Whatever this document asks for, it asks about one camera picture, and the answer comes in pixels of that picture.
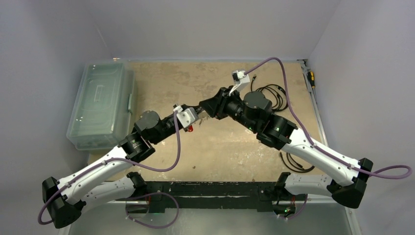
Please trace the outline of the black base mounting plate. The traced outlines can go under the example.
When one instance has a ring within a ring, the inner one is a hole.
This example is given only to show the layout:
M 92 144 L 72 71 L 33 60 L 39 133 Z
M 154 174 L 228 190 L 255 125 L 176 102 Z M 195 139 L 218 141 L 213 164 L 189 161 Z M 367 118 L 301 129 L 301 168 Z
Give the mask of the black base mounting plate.
M 134 204 L 130 214 L 164 213 L 166 209 L 252 209 L 289 216 L 296 212 L 294 196 L 281 191 L 275 182 L 147 182 L 146 195 Z

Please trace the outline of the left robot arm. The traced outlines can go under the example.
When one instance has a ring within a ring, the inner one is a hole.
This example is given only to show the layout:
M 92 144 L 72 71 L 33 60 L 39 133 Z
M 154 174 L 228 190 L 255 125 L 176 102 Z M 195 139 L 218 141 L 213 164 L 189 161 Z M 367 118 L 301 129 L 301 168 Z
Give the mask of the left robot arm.
M 155 172 L 176 167 L 181 155 L 180 130 L 190 131 L 203 112 L 200 106 L 175 105 L 172 114 L 160 118 L 155 111 L 143 112 L 133 130 L 104 156 L 70 176 L 49 177 L 42 182 L 43 206 L 37 216 L 40 225 L 52 223 L 60 229 L 72 224 L 83 213 L 118 199 L 147 197 L 146 183 L 138 172 L 120 180 L 107 180 L 132 166 Z M 172 166 L 154 168 L 141 164 L 155 153 L 153 145 L 175 135 L 177 156 Z

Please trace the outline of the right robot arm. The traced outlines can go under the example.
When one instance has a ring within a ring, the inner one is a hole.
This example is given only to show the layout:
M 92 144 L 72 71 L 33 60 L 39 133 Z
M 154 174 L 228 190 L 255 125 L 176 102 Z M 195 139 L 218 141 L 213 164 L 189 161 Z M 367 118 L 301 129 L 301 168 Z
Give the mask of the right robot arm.
M 282 173 L 274 190 L 278 198 L 314 194 L 331 197 L 348 208 L 360 206 L 372 161 L 346 157 L 308 137 L 295 123 L 276 115 L 271 101 L 261 92 L 248 92 L 241 98 L 237 91 L 230 94 L 230 90 L 222 87 L 199 105 L 210 117 L 230 117 L 253 132 L 263 145 L 295 155 L 324 172 L 306 176 Z

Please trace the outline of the translucent green storage box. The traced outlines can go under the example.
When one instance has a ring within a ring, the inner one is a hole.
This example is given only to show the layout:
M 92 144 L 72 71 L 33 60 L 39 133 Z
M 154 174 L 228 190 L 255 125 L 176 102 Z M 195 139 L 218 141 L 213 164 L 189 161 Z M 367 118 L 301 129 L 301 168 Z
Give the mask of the translucent green storage box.
M 129 133 L 135 112 L 135 75 L 130 63 L 89 63 L 81 78 L 67 130 L 80 151 L 112 149 Z

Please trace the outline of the yellow handled screwdriver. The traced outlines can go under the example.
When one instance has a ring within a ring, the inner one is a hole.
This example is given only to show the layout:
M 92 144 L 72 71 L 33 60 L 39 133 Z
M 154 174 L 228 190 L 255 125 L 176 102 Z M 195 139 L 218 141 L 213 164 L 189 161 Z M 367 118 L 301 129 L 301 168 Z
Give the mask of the yellow handled screwdriver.
M 314 73 L 312 71 L 309 71 L 307 73 L 307 79 L 308 79 L 308 82 L 309 82 L 311 88 L 314 89 L 316 85 L 315 85 L 315 76 L 314 76 Z

